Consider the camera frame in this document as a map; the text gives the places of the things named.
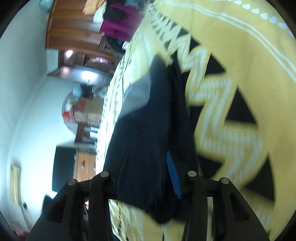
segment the purple cloth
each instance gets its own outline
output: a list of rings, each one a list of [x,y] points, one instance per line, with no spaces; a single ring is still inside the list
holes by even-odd
[[[127,17],[118,22],[105,19],[100,32],[122,41],[130,41],[143,18],[139,14],[139,10],[133,6],[123,5],[121,3],[112,4],[110,7],[120,9],[125,12]]]

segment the yellow bedsheet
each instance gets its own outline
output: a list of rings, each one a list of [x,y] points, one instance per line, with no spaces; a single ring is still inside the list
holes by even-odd
[[[198,44],[191,45],[191,39]],[[274,240],[296,210],[296,41],[265,0],[156,0],[149,6],[108,89],[97,172],[125,90],[147,73],[155,54],[170,64],[176,51],[181,71],[190,72],[188,106],[204,105],[194,134],[197,153],[222,163],[213,179],[228,177]],[[210,56],[226,72],[204,78]],[[224,123],[237,89],[257,125]],[[274,201],[244,188],[267,157]],[[160,226],[143,211],[116,201],[110,201],[110,210],[113,231],[121,240],[161,240],[163,232],[165,240],[181,240],[182,223]]]

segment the wooden cabinet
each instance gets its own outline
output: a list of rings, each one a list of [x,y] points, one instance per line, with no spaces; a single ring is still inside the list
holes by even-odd
[[[75,178],[82,182],[92,179],[96,175],[96,156],[87,152],[77,152]]]
[[[101,43],[100,26],[84,15],[86,0],[54,0],[47,26],[46,48],[73,50],[115,61]]]

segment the white stripe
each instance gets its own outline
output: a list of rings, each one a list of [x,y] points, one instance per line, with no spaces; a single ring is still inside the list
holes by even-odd
[[[294,74],[285,66],[285,64],[278,58],[278,56],[276,56],[276,54],[270,49],[269,46],[266,45],[266,43],[264,43],[263,40],[265,40],[283,59],[285,59],[289,65],[293,68],[294,71],[296,71],[296,68],[295,66],[292,64],[292,62],[287,58],[285,57],[283,54],[281,54],[270,42],[268,42],[266,40],[265,37],[262,36],[261,33],[259,33],[253,26],[247,24],[247,23],[244,23],[234,17],[231,17],[231,16],[228,16],[224,13],[217,13],[217,12],[213,12],[213,11],[210,11],[208,9],[205,9],[197,4],[179,4],[179,3],[173,3],[173,2],[162,2],[160,4],[167,4],[167,5],[171,5],[171,6],[175,6],[175,7],[183,7],[183,8],[189,8],[189,9],[196,9],[197,11],[205,14],[205,15],[208,15],[208,16],[211,16],[211,17],[214,17],[214,18],[218,18],[218,19],[221,19],[235,27],[238,27],[239,29],[241,30],[244,30],[246,32],[248,32],[249,34],[251,34],[252,36],[254,36],[257,40],[259,40],[261,42],[261,44],[274,56],[274,58],[278,61],[278,63],[283,67],[283,69],[288,73],[288,75],[293,79],[294,82],[296,82],[296,77],[294,76]],[[250,28],[254,29],[255,32],[258,32],[258,34],[260,36],[262,36],[263,40],[257,36],[255,33],[253,33],[252,31],[250,31],[249,29],[247,28],[244,28],[224,17],[228,17],[228,18],[231,18],[232,20],[236,20],[237,22],[241,22],[242,24],[246,25],[246,26],[249,26]]]

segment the wooden wardrobe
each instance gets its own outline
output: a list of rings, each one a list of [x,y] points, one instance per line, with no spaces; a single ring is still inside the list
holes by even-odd
[[[86,0],[54,0],[47,26],[46,48],[73,50],[114,61],[105,51],[106,41],[93,16],[84,15]]]

